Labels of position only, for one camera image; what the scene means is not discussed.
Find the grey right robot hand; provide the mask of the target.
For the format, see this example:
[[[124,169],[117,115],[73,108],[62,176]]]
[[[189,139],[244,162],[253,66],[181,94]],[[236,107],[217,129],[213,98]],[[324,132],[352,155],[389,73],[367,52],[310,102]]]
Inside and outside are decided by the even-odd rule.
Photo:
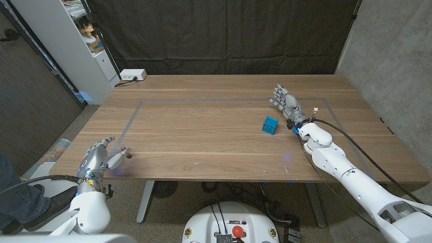
[[[295,96],[281,84],[278,84],[274,89],[273,98],[269,102],[276,106],[291,124],[301,127],[309,122],[309,118],[304,114]]]

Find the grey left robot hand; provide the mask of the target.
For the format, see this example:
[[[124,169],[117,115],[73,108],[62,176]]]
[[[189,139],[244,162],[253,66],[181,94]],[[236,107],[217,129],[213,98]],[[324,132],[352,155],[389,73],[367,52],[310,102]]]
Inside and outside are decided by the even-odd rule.
[[[132,157],[129,148],[123,147],[120,148],[120,152],[107,159],[107,145],[114,139],[113,136],[104,138],[87,149],[84,159],[77,170],[78,178],[89,180],[92,175],[96,178],[102,178],[106,170],[116,169],[125,159]]]

